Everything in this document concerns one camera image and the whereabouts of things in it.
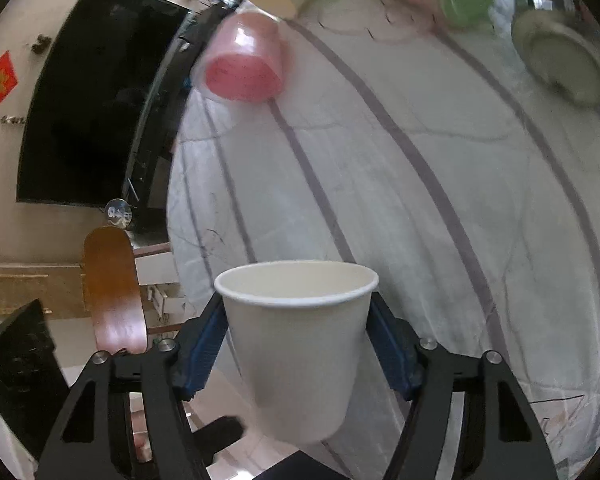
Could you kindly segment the black tv cabinet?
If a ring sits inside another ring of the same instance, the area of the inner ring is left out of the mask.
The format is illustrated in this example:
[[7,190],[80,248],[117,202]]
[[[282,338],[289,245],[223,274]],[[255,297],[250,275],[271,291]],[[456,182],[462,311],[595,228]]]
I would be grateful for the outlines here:
[[106,206],[110,221],[134,231],[145,231],[164,219],[164,213],[149,206],[158,161],[172,158],[171,150],[190,90],[190,71],[224,18],[234,13],[242,0],[211,0],[211,6],[189,12],[164,56],[140,120],[134,132],[128,166],[122,185],[122,213]]

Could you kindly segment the blue black tin can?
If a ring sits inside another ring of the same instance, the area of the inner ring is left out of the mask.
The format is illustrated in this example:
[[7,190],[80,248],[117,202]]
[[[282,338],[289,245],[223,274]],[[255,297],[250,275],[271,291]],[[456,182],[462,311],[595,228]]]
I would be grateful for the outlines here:
[[535,79],[574,105],[600,107],[600,25],[582,0],[515,0],[510,34]]

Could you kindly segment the glass globe ornament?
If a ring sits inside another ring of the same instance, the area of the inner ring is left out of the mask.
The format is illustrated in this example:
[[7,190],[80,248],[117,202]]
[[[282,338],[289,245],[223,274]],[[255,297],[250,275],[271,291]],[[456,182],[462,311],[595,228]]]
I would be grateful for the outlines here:
[[110,226],[125,230],[132,223],[133,211],[123,198],[114,198],[105,207],[105,217]]

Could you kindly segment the large black television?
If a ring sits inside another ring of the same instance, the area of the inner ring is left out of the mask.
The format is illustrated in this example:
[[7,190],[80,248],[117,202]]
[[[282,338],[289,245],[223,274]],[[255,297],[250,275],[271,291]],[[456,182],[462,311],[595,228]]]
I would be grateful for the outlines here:
[[35,86],[18,202],[101,207],[121,194],[140,114],[187,14],[168,0],[78,0]]

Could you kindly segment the pink plastic cup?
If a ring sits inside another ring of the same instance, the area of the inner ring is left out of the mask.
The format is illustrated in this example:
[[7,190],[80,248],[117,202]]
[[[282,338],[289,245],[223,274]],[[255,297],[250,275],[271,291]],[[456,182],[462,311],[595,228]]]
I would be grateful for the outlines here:
[[214,34],[202,83],[220,99],[262,103],[284,88],[283,40],[278,21],[261,12],[232,14]]

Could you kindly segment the brown wooden stool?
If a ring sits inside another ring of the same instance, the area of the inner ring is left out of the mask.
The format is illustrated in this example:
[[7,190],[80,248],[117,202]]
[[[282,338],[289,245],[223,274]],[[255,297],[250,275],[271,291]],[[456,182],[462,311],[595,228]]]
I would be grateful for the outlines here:
[[87,235],[83,246],[86,300],[97,350],[132,354],[147,350],[147,326],[133,249],[113,226]]

